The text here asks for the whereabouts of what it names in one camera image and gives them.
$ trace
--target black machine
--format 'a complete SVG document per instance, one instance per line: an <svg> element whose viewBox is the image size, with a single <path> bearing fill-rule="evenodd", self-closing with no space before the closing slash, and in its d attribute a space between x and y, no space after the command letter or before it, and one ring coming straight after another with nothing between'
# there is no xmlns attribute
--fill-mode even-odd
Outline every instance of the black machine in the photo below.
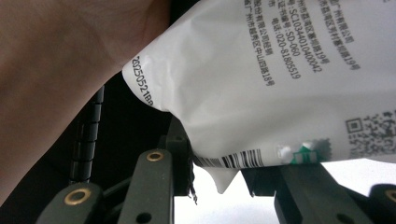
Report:
<svg viewBox="0 0 396 224"><path fill-rule="evenodd" d="M103 91L80 113L71 185L56 195L37 223L174 223L174 196L192 194L196 200L191 146L176 118L157 148L140 155L132 178L105 191L88 183ZM393 185L374 186L365 197L339 186L321 164L245 169L242 174L251 195L275 195L282 224L396 223Z"/></svg>

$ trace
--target hand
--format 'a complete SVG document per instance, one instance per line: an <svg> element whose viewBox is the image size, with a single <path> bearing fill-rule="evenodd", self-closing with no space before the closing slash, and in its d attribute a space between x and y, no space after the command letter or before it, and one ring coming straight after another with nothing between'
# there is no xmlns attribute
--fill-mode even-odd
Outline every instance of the hand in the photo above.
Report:
<svg viewBox="0 0 396 224"><path fill-rule="evenodd" d="M65 15L74 15L76 27L83 26L97 48L119 66L124 66L169 22L169 0L63 0Z"/></svg>
<svg viewBox="0 0 396 224"><path fill-rule="evenodd" d="M0 0L0 205L168 14L169 0Z"/></svg>

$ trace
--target white plastic bag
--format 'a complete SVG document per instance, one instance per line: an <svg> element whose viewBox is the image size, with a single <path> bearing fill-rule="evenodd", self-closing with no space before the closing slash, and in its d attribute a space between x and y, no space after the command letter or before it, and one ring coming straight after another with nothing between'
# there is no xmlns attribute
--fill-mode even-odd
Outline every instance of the white plastic bag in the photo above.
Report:
<svg viewBox="0 0 396 224"><path fill-rule="evenodd" d="M123 75L181 120L219 192L242 168L396 154L395 15L396 1L202 0Z"/></svg>

